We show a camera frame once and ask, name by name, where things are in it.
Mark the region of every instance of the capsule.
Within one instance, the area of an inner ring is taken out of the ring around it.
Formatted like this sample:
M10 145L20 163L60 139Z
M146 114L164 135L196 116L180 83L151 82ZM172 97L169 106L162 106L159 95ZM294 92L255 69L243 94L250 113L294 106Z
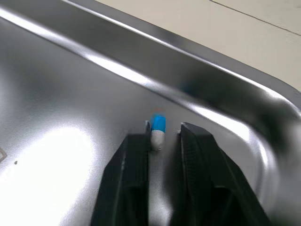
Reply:
M153 151L160 151L165 141L166 119L162 115L154 115L152 121L150 143Z

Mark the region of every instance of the white surface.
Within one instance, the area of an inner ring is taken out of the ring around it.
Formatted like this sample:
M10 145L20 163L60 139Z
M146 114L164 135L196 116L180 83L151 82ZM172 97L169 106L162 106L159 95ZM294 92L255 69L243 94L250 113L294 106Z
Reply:
M214 49L301 90L301 36L297 34L210 0L98 1Z
M214 0L301 35L301 0Z

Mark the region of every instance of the blue capsule cap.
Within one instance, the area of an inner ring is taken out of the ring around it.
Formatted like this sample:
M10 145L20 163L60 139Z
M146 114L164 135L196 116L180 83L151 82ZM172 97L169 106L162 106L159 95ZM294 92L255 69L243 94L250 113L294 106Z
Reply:
M162 115L154 115L151 130L161 130L165 133L166 119Z

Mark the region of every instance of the metal tray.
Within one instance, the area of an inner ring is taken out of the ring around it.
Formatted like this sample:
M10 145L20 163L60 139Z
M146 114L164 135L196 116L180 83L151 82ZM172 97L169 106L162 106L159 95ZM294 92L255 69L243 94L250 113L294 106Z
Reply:
M301 222L301 95L94 0L0 3L0 224L89 225L105 165L158 109L150 225L168 225L181 122L205 128L273 221Z

